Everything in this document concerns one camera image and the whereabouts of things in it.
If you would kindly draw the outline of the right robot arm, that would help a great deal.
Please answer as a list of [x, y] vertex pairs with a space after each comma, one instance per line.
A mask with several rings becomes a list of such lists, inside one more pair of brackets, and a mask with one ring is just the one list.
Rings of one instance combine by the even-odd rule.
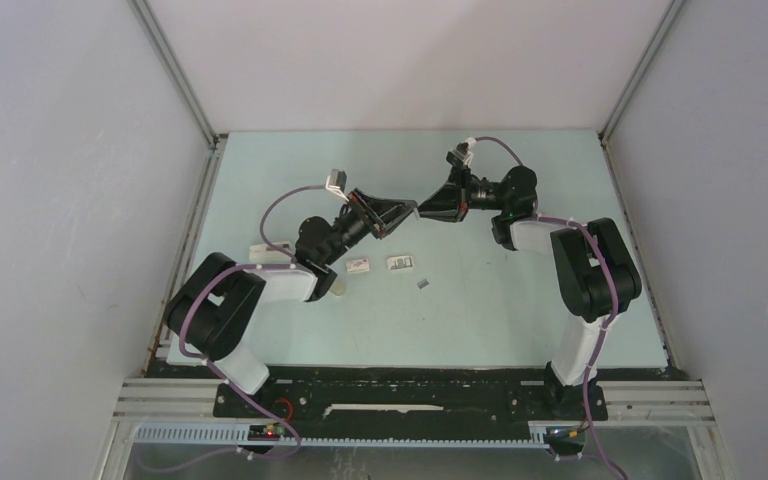
[[541, 392], [545, 411], [566, 418], [582, 403], [577, 386], [588, 385], [611, 325], [642, 292], [642, 281], [616, 223], [582, 224], [537, 211], [537, 176], [516, 166], [499, 182], [454, 166], [444, 184], [418, 208], [420, 217], [458, 223], [471, 210], [493, 210], [494, 241], [510, 251], [551, 255], [562, 301], [569, 312]]

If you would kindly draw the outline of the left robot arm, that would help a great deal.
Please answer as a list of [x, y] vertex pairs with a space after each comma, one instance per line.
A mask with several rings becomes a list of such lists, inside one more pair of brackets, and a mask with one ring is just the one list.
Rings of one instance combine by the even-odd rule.
[[264, 416], [275, 406], [276, 390], [266, 382], [268, 367], [242, 342], [256, 308], [321, 299], [337, 281], [332, 264], [367, 236], [385, 238], [416, 208], [412, 200], [354, 189], [344, 195], [333, 220], [305, 219], [294, 249], [276, 249], [279, 262], [239, 264], [211, 253], [173, 295], [163, 322], [177, 335], [183, 356], [216, 368], [239, 389], [238, 404], [252, 416]]

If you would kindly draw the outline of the olive green stapler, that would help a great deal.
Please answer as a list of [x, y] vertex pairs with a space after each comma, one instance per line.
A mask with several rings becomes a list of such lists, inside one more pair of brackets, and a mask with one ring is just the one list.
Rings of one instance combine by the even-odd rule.
[[329, 292], [334, 296], [343, 296], [346, 292], [346, 284], [342, 280], [335, 280], [329, 287]]

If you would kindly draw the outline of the white stapler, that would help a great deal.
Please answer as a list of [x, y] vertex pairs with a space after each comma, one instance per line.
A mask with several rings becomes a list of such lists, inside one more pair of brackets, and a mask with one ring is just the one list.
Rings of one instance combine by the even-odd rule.
[[288, 263], [293, 258], [291, 242], [280, 241], [274, 245], [261, 243], [249, 247], [249, 262], [258, 264]]

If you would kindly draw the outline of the staple tray box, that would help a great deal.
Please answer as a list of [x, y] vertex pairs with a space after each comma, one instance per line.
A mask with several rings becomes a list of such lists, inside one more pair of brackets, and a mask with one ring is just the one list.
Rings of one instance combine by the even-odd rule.
[[391, 272], [410, 271], [415, 266], [415, 258], [412, 255], [397, 255], [387, 258], [387, 269]]

